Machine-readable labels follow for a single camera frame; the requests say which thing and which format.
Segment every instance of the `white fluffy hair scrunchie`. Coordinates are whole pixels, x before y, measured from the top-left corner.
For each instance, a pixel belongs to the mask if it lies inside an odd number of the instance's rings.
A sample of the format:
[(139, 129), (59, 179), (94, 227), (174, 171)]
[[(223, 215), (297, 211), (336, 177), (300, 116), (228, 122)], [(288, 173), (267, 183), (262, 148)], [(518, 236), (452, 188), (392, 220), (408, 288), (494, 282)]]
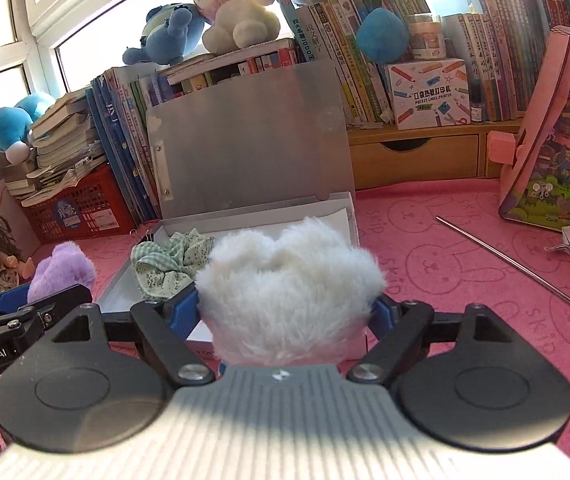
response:
[(372, 254), (318, 219), (277, 240), (221, 238), (195, 281), (217, 357), (258, 366), (339, 363), (386, 285)]

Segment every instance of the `translucent gray lid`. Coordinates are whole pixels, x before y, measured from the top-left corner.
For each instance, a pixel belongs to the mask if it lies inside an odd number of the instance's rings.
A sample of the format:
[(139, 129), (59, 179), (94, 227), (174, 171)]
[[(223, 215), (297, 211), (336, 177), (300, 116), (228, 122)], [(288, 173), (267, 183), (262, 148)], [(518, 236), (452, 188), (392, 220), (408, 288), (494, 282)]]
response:
[(330, 60), (239, 76), (147, 111), (163, 218), (350, 191)]

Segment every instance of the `screw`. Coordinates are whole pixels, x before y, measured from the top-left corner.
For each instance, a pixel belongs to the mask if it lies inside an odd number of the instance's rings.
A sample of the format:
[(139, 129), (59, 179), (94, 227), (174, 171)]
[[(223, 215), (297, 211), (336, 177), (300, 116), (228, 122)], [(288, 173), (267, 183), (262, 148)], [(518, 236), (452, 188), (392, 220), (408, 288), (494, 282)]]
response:
[(184, 381), (202, 381), (209, 375), (209, 368), (205, 365), (190, 364), (183, 365), (180, 370), (178, 370), (178, 377)]
[(361, 363), (351, 369), (351, 374), (355, 379), (364, 383), (378, 381), (383, 375), (383, 369), (373, 363)]

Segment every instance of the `silver stick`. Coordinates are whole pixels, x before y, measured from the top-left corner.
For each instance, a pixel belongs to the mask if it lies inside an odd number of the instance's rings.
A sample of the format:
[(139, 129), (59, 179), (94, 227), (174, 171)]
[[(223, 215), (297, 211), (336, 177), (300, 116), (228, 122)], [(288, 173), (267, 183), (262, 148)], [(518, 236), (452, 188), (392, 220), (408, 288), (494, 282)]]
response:
[(554, 285), (552, 285), (551, 283), (544, 280), (538, 274), (534, 274), (527, 267), (523, 267), (519, 262), (515, 262), (513, 259), (511, 259), (509, 256), (506, 256), (505, 254), (503, 254), (498, 249), (494, 249), (491, 245), (486, 244), (483, 240), (479, 240), (478, 238), (471, 235), (467, 231), (463, 231), (463, 229), (461, 229), (460, 227), (448, 222), (446, 219), (441, 218), (440, 216), (437, 216), (436, 219), (440, 223), (447, 225), (447, 227), (449, 227), (450, 229), (453, 229), (457, 233), (462, 234), (465, 238), (469, 238), (473, 242), (480, 245), (482, 248), (487, 249), (488, 251), (490, 251), (495, 256), (498, 256), (499, 258), (501, 258), (504, 262), (509, 263), (512, 267), (519, 269), (523, 274), (525, 274), (526, 276), (529, 276), (535, 282), (540, 283), (547, 290), (549, 290), (552, 294), (555, 294), (556, 296), (558, 296), (559, 298), (561, 298), (563, 301), (565, 301), (566, 303), (568, 303), (570, 305), (570, 297), (566, 293), (564, 293), (561, 290), (558, 290), (558, 288), (556, 288)]

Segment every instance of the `purple fluffy object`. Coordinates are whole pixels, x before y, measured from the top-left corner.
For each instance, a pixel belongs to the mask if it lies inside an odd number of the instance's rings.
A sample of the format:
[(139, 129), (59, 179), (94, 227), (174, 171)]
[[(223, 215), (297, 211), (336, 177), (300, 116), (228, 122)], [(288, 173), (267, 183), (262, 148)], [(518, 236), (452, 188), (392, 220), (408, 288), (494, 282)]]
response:
[(96, 269), (92, 261), (75, 243), (65, 242), (54, 247), (51, 256), (36, 267), (27, 301), (33, 303), (77, 283), (93, 292), (95, 281)]

